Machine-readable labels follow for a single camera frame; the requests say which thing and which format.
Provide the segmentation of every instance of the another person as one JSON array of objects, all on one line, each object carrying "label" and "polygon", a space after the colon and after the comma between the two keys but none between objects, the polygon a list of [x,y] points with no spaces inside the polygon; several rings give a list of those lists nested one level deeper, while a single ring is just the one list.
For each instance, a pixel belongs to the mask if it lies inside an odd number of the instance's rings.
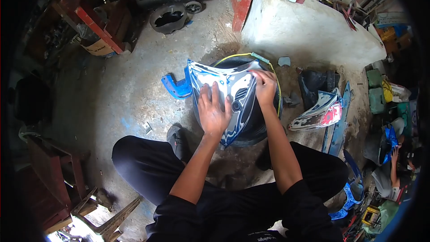
[{"label": "another person", "polygon": [[[218,102],[218,84],[200,90],[198,109],[204,136],[192,154],[183,131],[172,127],[167,142],[127,136],[114,146],[118,173],[157,206],[155,223],[146,227],[155,241],[342,241],[331,223],[327,201],[347,181],[341,159],[289,142],[273,106],[276,77],[253,71],[256,95],[267,128],[275,183],[228,191],[205,181],[221,135],[231,118]],[[267,229],[278,221],[289,229],[287,239]]]},{"label": "another person", "polygon": [[388,200],[396,202],[399,199],[401,189],[411,183],[413,173],[418,172],[421,166],[422,148],[408,148],[405,143],[399,143],[393,148],[391,162],[372,173],[379,194]]}]

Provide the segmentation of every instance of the blue plastic part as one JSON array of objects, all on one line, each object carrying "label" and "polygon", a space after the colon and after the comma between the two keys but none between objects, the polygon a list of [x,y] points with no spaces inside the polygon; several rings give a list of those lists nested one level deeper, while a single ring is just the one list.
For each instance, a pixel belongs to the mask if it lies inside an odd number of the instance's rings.
[{"label": "blue plastic part", "polygon": [[329,148],[330,148],[329,135],[332,137],[334,129],[335,129],[335,124],[329,125],[325,128],[324,139],[322,140],[322,148],[321,148],[322,153],[329,153]]},{"label": "blue plastic part", "polygon": [[331,220],[345,218],[348,215],[348,210],[350,210],[353,205],[361,203],[361,201],[355,200],[354,196],[352,195],[351,186],[349,183],[345,184],[344,191],[347,195],[347,202],[345,202],[344,206],[338,212],[329,213]]},{"label": "blue plastic part", "polygon": [[345,161],[350,165],[352,172],[354,173],[355,179],[360,178],[361,180],[362,176],[361,176],[360,168],[358,168],[358,165],[355,163],[351,154],[349,154],[349,152],[346,149],[344,149],[344,156],[345,156]]},{"label": "blue plastic part", "polygon": [[391,160],[391,153],[393,152],[394,147],[399,145],[394,127],[390,123],[385,127],[385,137],[391,143],[391,150],[390,153],[385,154],[384,162],[382,164]]},{"label": "blue plastic part", "polygon": [[[348,215],[348,210],[350,210],[354,204],[360,204],[364,199],[364,188],[363,188],[363,180],[362,180],[363,177],[361,176],[360,168],[358,168],[358,165],[355,163],[351,154],[349,154],[349,152],[346,149],[344,149],[344,156],[345,156],[345,161],[350,165],[352,172],[354,173],[355,179],[351,182],[351,184],[349,184],[348,182],[345,184],[344,191],[347,195],[347,202],[345,202],[344,206],[338,212],[329,214],[332,220],[345,218]],[[355,182],[358,178],[360,179],[359,184]],[[358,188],[361,189],[359,201],[355,200],[354,195],[352,194],[352,191],[351,191],[352,184],[355,184]]]},{"label": "blue plastic part", "polygon": [[188,66],[184,68],[185,78],[175,83],[173,81],[172,75],[167,74],[161,78],[166,90],[176,99],[186,99],[191,95],[191,80],[190,72],[188,71]]},{"label": "blue plastic part", "polygon": [[331,144],[329,148],[329,154],[333,156],[338,156],[339,152],[341,150],[341,147],[343,143],[345,142],[345,128],[347,127],[348,123],[347,115],[348,115],[348,109],[351,104],[351,89],[350,89],[350,83],[347,82],[344,90],[344,95],[342,97],[342,105],[345,105],[345,107],[342,107],[342,118],[340,121],[336,122],[335,129],[333,131],[333,137],[331,139]]},{"label": "blue plastic part", "polygon": [[408,29],[408,26],[405,24],[397,24],[394,27],[394,32],[396,33],[396,37],[401,37],[403,35],[403,31]]}]

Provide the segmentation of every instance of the black shoe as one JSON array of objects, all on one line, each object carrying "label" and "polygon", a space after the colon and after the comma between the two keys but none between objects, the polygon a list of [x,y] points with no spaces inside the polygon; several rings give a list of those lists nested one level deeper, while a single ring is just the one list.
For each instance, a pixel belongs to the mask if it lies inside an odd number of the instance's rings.
[{"label": "black shoe", "polygon": [[190,147],[185,137],[185,131],[179,126],[172,125],[172,127],[167,131],[166,140],[170,146],[172,146],[176,157],[181,161],[188,163],[193,154],[190,151]]}]

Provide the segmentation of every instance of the black pants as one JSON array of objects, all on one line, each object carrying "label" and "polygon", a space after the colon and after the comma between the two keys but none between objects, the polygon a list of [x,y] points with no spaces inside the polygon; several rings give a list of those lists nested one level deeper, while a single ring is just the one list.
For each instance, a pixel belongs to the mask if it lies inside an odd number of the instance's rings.
[{"label": "black pants", "polygon": [[[348,168],[341,159],[291,142],[300,164],[303,179],[311,192],[327,201],[339,191],[348,178]],[[142,196],[159,205],[178,179],[184,164],[167,142],[134,136],[121,138],[112,151],[118,173]],[[276,183],[228,191],[205,182],[197,202],[197,213],[203,220],[213,215],[257,219],[267,228],[281,219],[281,194]]]}]

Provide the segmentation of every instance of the stained floor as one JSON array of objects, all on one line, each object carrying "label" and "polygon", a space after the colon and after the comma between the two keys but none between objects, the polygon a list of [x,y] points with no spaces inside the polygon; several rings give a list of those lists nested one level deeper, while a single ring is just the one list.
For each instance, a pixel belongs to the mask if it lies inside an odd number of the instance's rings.
[{"label": "stained floor", "polygon": [[[190,18],[192,24],[171,35],[157,33],[145,22],[131,54],[98,58],[77,46],[71,47],[60,61],[52,125],[45,135],[91,152],[85,162],[87,184],[107,192],[114,202],[114,212],[138,196],[114,169],[111,153],[116,141],[126,135],[165,141],[169,127],[180,123],[189,133],[191,149],[195,149],[203,134],[194,117],[191,99],[174,99],[162,85],[161,77],[173,73],[177,80],[184,78],[183,68],[188,58],[209,64],[246,50],[240,45],[240,35],[231,32],[233,13],[229,0],[208,1],[203,12]],[[275,66],[284,95],[291,91],[300,95],[295,68],[304,66],[306,62],[291,67]],[[368,116],[367,81],[363,73],[344,73],[342,86],[347,79],[355,91],[348,116],[349,146],[360,162],[358,148],[366,133],[363,126],[367,125]],[[303,111],[302,105],[284,108],[282,125],[287,127]],[[148,135],[143,129],[146,122],[152,127]],[[288,137],[290,141],[320,150],[323,133],[323,129],[289,132]],[[221,185],[228,177],[228,187],[232,189],[273,181],[272,171],[262,172],[254,164],[262,145],[263,142],[248,148],[218,150],[207,180]],[[144,200],[120,227],[124,234],[119,239],[144,241],[145,226],[153,222],[154,209],[154,205]],[[101,224],[112,215],[100,208],[89,217]]]}]

